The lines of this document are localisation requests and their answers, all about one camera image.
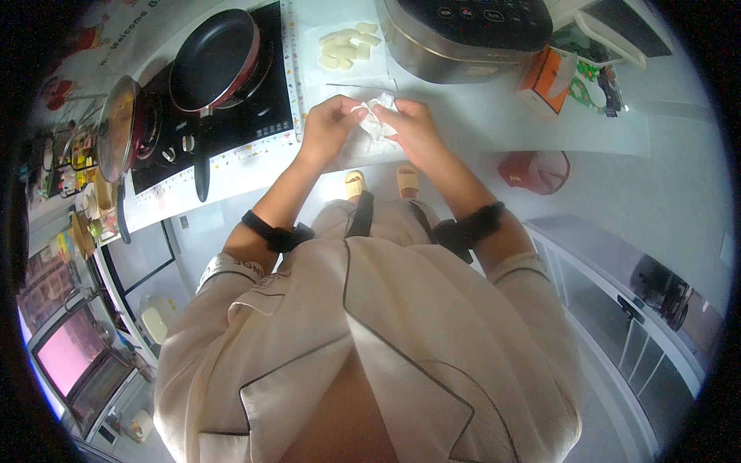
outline crumpled tissue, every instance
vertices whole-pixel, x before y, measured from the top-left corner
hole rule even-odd
[[[368,134],[374,141],[391,141],[392,143],[396,143],[385,138],[387,136],[396,135],[398,133],[396,129],[391,127],[389,124],[382,122],[376,117],[375,114],[373,114],[373,107],[377,104],[380,104],[381,106],[392,111],[398,112],[398,110],[396,109],[396,105],[393,103],[393,96],[389,95],[388,93],[381,93],[378,98],[364,101],[360,105],[355,106],[352,109],[352,111],[357,110],[361,107],[368,109],[368,115],[365,117],[365,119],[360,121],[358,125],[363,130],[368,132]]]

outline cabinet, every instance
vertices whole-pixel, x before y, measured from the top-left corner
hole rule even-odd
[[[666,448],[684,429],[702,378],[688,367],[691,356],[676,348],[677,339],[653,314],[634,304],[583,255],[559,246],[538,227],[525,224],[548,268],[561,302],[609,358],[616,378],[627,384],[651,425],[652,440]]]

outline slipper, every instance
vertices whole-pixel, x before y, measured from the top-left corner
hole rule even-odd
[[[414,173],[403,173],[403,170]],[[413,188],[419,191],[419,179],[417,178],[416,168],[411,164],[399,166],[396,169],[396,184],[399,185],[399,197],[402,197],[402,190],[405,188]]]
[[[350,199],[353,196],[360,196],[360,193],[362,193],[363,190],[367,190],[363,172],[353,170],[345,176],[345,196],[347,196],[347,199]]]

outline tissue box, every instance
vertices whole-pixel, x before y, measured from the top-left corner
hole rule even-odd
[[[556,98],[546,96],[556,80],[560,63],[561,57],[550,47],[538,53],[515,92],[519,99],[541,116],[558,116],[568,95],[566,88]]]

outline red frying pan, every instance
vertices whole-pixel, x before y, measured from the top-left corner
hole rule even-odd
[[[224,10],[211,16],[191,33],[175,57],[170,71],[170,96],[183,111],[209,116],[225,103],[252,74],[257,63],[260,32],[249,13]],[[199,128],[192,139],[184,137],[183,149],[195,155],[194,177],[201,202],[210,181],[207,153],[198,149]]]

